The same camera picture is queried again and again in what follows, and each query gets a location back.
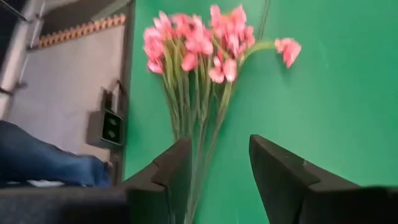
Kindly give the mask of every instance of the green wall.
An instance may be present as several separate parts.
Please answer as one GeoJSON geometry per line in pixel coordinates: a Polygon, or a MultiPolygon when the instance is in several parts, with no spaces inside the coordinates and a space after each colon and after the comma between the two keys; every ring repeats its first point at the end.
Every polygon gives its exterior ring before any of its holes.
{"type": "MultiPolygon", "coordinates": [[[[125,177],[172,143],[160,77],[146,71],[145,27],[159,10],[205,21],[214,3],[225,11],[242,4],[258,28],[266,2],[137,0],[125,177]]],[[[358,184],[398,184],[397,11],[393,0],[272,0],[264,38],[294,37],[302,53],[290,70],[274,52],[247,61],[197,223],[267,223],[249,163],[250,134],[358,184]]]]}

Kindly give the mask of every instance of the blue jeans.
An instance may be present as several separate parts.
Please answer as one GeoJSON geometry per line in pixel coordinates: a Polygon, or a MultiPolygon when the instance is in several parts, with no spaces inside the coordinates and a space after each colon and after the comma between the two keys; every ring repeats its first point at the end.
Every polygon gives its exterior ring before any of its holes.
{"type": "Polygon", "coordinates": [[[65,152],[15,124],[0,121],[0,182],[27,180],[92,187],[111,185],[108,169],[97,157],[65,152]]]}

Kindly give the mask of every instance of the flower stem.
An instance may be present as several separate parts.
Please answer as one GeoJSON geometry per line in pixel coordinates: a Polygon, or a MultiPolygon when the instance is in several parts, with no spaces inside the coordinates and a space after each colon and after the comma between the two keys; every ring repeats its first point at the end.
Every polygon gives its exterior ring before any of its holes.
{"type": "Polygon", "coordinates": [[[203,171],[203,173],[201,175],[201,178],[200,178],[200,181],[199,181],[199,184],[198,184],[199,190],[197,192],[197,198],[196,198],[196,200],[194,200],[194,205],[193,205],[193,208],[192,208],[192,211],[193,211],[192,217],[195,216],[195,212],[196,212],[196,208],[197,208],[197,205],[198,205],[198,202],[199,202],[199,198],[200,198],[201,192],[203,190],[203,184],[204,184],[204,181],[205,181],[206,176],[207,176],[209,164],[210,164],[211,158],[213,157],[213,152],[215,150],[216,142],[217,142],[217,139],[218,139],[218,134],[219,134],[220,129],[221,129],[222,125],[223,125],[223,122],[224,122],[224,119],[225,119],[225,115],[226,115],[226,112],[228,110],[229,101],[230,101],[230,99],[232,97],[232,87],[233,87],[233,83],[227,83],[225,85],[225,88],[224,88],[223,96],[221,97],[219,110],[217,111],[217,115],[216,115],[215,130],[213,132],[213,137],[211,139],[208,152],[206,153],[205,168],[204,168],[204,171],[203,171]]]}

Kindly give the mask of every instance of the artificial flower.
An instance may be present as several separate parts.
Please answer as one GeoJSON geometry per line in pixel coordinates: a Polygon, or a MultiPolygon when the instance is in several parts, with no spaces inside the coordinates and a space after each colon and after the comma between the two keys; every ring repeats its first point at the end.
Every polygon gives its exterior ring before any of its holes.
{"type": "Polygon", "coordinates": [[[181,67],[184,71],[190,71],[197,65],[197,55],[194,53],[188,53],[182,60],[181,67]]]}
{"type": "Polygon", "coordinates": [[[301,51],[301,45],[292,38],[275,40],[276,51],[283,54],[283,59],[287,68],[290,68],[301,51]]]}
{"type": "Polygon", "coordinates": [[[163,74],[163,63],[161,60],[148,60],[147,66],[151,72],[163,74]]]}

